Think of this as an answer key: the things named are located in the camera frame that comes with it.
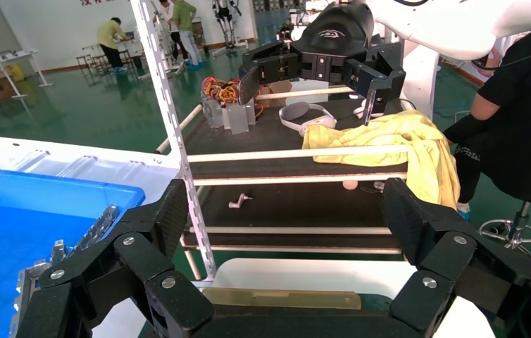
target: white metal shelf frame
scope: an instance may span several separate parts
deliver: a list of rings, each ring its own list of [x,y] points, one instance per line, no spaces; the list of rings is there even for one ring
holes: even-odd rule
[[[131,6],[133,8],[133,13],[135,14],[135,21],[137,22],[137,29],[139,30],[139,39],[143,44],[143,50],[145,51],[151,80],[154,83],[154,90],[156,91],[158,104],[168,134],[171,148],[168,155],[175,155],[180,159],[179,178],[182,178],[185,181],[185,186],[187,188],[189,215],[191,216],[193,229],[201,251],[201,257],[204,261],[207,274],[206,280],[213,280],[216,270],[215,261],[213,252],[211,251],[204,217],[201,214],[201,207],[193,183],[189,161],[187,160],[187,151],[185,149],[185,144],[182,141],[182,134],[176,117],[174,102],[170,93],[168,76],[166,76],[166,70],[168,69],[166,57],[164,52],[159,48],[158,35],[152,20],[154,16],[149,10],[152,5],[150,0],[131,0]]]

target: black pants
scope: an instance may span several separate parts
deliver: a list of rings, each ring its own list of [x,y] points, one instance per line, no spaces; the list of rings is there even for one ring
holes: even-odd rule
[[[488,137],[486,123],[467,115],[448,128],[444,135],[458,145],[454,152],[456,174],[461,182],[461,195],[458,201],[468,203],[473,199],[481,177],[482,155],[487,147]]]
[[[170,37],[172,38],[174,42],[173,46],[173,58],[176,60],[178,57],[178,46],[180,46],[180,51],[182,52],[182,58],[187,60],[189,58],[189,55],[187,55],[187,51],[185,50],[185,46],[182,45],[182,42],[180,41],[180,34],[178,32],[172,32],[170,33]]]
[[[101,50],[104,51],[104,55],[108,59],[110,65],[114,68],[119,68],[124,66],[123,60],[120,59],[120,52],[118,49],[106,47],[103,44],[100,44]]]

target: black shirt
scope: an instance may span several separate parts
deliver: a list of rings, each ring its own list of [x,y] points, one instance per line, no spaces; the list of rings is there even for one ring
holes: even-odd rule
[[[531,33],[513,44],[502,65],[531,56]],[[501,67],[478,94],[501,108],[487,120],[483,172],[519,199],[531,199],[531,57]]]

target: workbench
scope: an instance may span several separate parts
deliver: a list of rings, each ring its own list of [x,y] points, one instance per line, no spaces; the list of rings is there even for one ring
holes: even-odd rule
[[[323,102],[338,120],[336,129],[361,125],[353,116],[361,100]],[[191,171],[201,187],[203,212],[211,248],[221,251],[274,251],[327,254],[400,254],[384,225],[373,181],[406,178],[406,163],[384,167],[316,163],[312,157],[246,161],[196,162],[199,155],[290,151],[300,149],[303,137],[280,123],[280,107],[265,108],[250,131],[233,135],[209,127],[205,118],[185,137]],[[399,100],[386,113],[403,111]],[[321,116],[309,111],[296,123]],[[355,190],[342,182],[360,181]],[[252,197],[240,208],[229,208],[240,194]],[[198,249],[189,227],[181,240],[188,251]],[[188,254],[193,267],[192,256]]]

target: yellow towel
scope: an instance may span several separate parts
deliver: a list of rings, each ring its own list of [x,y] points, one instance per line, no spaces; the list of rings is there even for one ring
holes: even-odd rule
[[[408,161],[406,185],[419,199],[456,208],[461,186],[448,141],[432,121],[418,111],[382,116],[372,120],[367,127],[362,125],[342,131],[310,125],[303,139],[303,149],[388,144],[408,144],[411,150],[379,155],[315,156],[313,160],[367,167]]]

